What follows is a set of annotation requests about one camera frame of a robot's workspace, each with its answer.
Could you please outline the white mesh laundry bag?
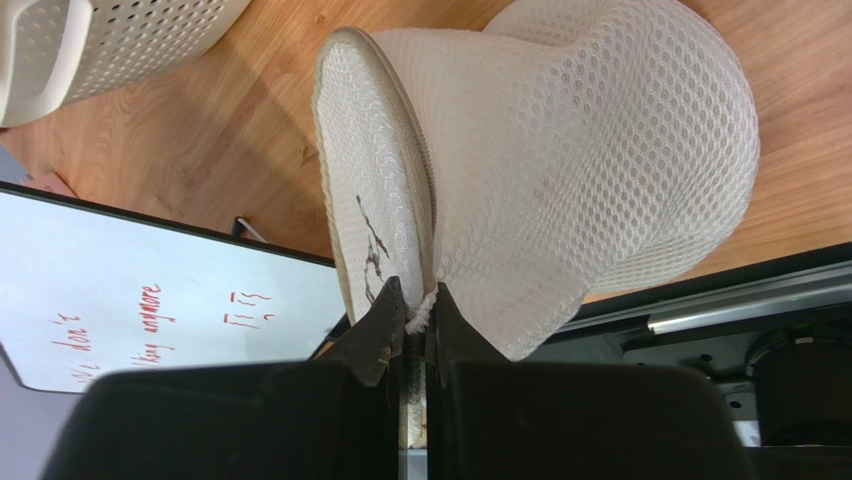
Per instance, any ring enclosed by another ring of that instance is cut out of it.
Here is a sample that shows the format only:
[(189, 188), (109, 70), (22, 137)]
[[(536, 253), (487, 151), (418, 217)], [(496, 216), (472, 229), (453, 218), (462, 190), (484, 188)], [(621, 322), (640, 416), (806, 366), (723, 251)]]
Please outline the white mesh laundry bag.
[(480, 31), (334, 31), (316, 140), (348, 318), (440, 285), (503, 355), (586, 296), (668, 282), (736, 229), (760, 139), (730, 46), (677, 1), (516, 1)]

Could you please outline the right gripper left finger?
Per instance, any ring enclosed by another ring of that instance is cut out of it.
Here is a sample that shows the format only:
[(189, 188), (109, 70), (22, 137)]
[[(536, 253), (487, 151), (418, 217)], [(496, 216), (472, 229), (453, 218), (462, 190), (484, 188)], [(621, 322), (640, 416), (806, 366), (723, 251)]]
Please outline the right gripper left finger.
[(395, 479), (407, 313), (390, 278), (307, 361), (107, 375), (85, 393), (47, 479)]

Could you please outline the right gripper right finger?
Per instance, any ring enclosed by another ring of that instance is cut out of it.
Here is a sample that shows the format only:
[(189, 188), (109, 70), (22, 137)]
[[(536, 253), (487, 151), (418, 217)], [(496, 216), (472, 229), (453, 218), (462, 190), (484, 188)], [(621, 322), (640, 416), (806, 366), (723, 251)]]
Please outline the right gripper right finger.
[(435, 294), (432, 479), (753, 479), (722, 399), (680, 368), (512, 362)]

